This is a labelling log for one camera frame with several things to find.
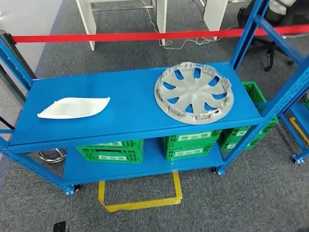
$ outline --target wheel cover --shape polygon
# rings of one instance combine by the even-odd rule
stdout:
[[[155,97],[168,116],[187,124],[208,124],[227,115],[234,104],[231,84],[210,65],[184,62],[165,70]]]

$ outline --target floor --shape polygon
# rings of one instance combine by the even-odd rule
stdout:
[[[222,28],[236,26],[236,12],[242,6],[228,5]],[[200,9],[196,2],[169,0],[168,9],[167,30],[205,29],[198,21]],[[53,33],[84,33],[75,0],[63,0],[60,12]],[[145,11],[119,14],[96,14],[98,31],[153,30]],[[304,54],[309,53],[309,37],[289,40]],[[204,46],[188,43],[181,51],[164,50],[158,42],[97,43],[94,52],[88,43],[51,43],[44,48],[35,73],[47,78],[187,60],[228,60],[237,41],[222,39]],[[173,46],[181,44],[175,41]],[[243,81],[255,81],[270,100],[295,67],[287,66],[287,58],[276,55],[274,68],[264,72],[268,59],[264,51],[249,53],[238,74]],[[66,197],[63,191],[2,158],[0,170],[5,175],[0,175],[0,232],[51,231],[54,224],[63,220],[70,232],[306,231],[309,228],[308,166],[297,166],[290,159],[298,151],[280,123],[253,150],[243,152],[225,176],[207,169],[180,172],[184,199],[179,205],[116,213],[107,213],[98,202],[97,183],[83,185],[78,193]],[[45,165],[61,174],[63,164]],[[106,202],[158,199],[173,196],[174,192],[170,174],[111,181],[107,183]]]
[[[50,34],[54,24],[57,26],[55,19],[60,12],[61,3],[62,0],[41,0],[39,3],[36,0],[2,0],[0,29],[12,35]],[[32,70],[35,70],[44,45],[19,43],[17,46]],[[5,100],[0,102],[0,115],[14,125],[20,108],[1,86],[0,98]]]

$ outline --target black office chair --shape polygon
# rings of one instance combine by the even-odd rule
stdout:
[[[265,15],[265,18],[271,24],[273,27],[275,26],[291,26],[291,25],[300,25],[300,24],[306,24],[309,23],[309,0],[297,0],[291,7],[286,6],[280,0],[276,0],[278,3],[283,5],[286,8],[286,15],[280,15],[275,12],[271,11],[271,9],[268,9]],[[239,27],[243,28],[246,24],[246,20],[248,19],[249,15],[250,14],[252,8],[254,5],[254,0],[252,1],[248,7],[246,8],[240,8],[237,14],[237,21]],[[270,54],[270,62],[269,66],[265,68],[265,72],[270,71],[274,65],[274,59],[275,56],[275,51],[280,52],[283,55],[286,56],[285,52],[283,52],[280,47],[277,47],[276,43],[274,41],[269,41],[266,39],[262,38],[253,38],[252,42],[251,43],[252,48],[249,48],[249,51],[255,51],[255,50],[262,50],[267,49],[267,53]],[[294,64],[293,61],[289,60],[288,65]]]

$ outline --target gray carpet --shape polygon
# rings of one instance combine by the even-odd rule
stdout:
[[[228,5],[222,28],[236,26],[241,4]],[[200,9],[191,0],[169,0],[167,30],[205,29]],[[63,3],[52,33],[84,33],[75,0]],[[145,11],[96,14],[99,32],[152,31]],[[181,51],[167,51],[158,42],[55,43],[45,46],[36,74],[63,76],[111,70],[159,67],[182,61],[228,60],[237,39],[222,39],[198,47],[188,43]],[[291,40],[304,54],[308,38]],[[175,41],[173,46],[180,46]],[[249,53],[238,73],[255,80],[267,99],[273,97],[295,67],[276,55],[268,73],[265,52]],[[183,192],[180,205],[107,213],[97,200],[98,184],[83,185],[72,197],[32,173],[2,159],[8,169],[0,189],[0,232],[48,232],[66,220],[70,232],[102,231],[197,231],[197,232],[295,232],[309,227],[308,165],[290,160],[299,150],[280,124],[252,151],[243,152],[227,170],[216,176],[210,170],[179,173]],[[63,164],[46,164],[61,174]],[[172,175],[158,175],[107,183],[106,203],[132,202],[173,196]]]

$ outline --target black object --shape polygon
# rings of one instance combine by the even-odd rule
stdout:
[[[275,26],[292,26],[292,25],[299,25],[299,24],[306,24],[309,23],[309,1],[308,0],[296,0],[291,7],[286,6],[285,4],[276,0],[278,3],[283,5],[286,8],[286,15],[277,14],[268,9],[265,14],[265,19],[269,22],[273,27]],[[252,1],[246,8],[240,8],[237,14],[237,21],[240,28],[244,27],[249,15],[254,5],[255,0]],[[259,43],[262,45],[255,46],[255,43]],[[280,47],[277,47],[276,43],[273,41],[268,41],[266,39],[261,38],[253,38],[251,45],[254,47],[249,49],[248,51],[255,51],[255,50],[262,50],[267,49],[267,53],[270,54],[269,66],[265,68],[265,72],[270,71],[274,65],[274,59],[275,56],[275,51],[280,52],[283,55],[287,56]],[[288,65],[294,64],[293,61],[289,60],[287,62]]]
[[[25,95],[20,91],[1,64],[0,64],[0,78],[2,78],[5,82],[7,82],[8,86],[10,86],[17,98],[20,98],[22,102],[26,101]]]
[[[56,223],[54,225],[53,232],[66,232],[66,221]]]
[[[11,125],[10,123],[7,122],[5,119],[2,118],[2,116],[0,116],[0,122],[5,124],[5,126],[11,129],[11,130],[14,130],[15,128],[12,125]]]
[[[74,185],[74,192],[78,192],[78,190],[80,190],[81,188],[81,185]]]
[[[20,65],[26,71],[27,72],[32,79],[36,79],[35,74],[28,65],[27,62],[20,53],[20,51],[15,46],[16,42],[12,38],[11,34],[6,33],[5,30],[0,30],[0,39],[2,40],[5,44],[6,44],[8,49],[12,52],[20,63]],[[0,49],[0,53],[2,53],[2,57],[6,57],[5,53]],[[16,77],[20,78],[21,82],[24,84],[24,86],[30,90],[30,86],[23,79],[23,77],[17,70],[13,69],[12,71]]]

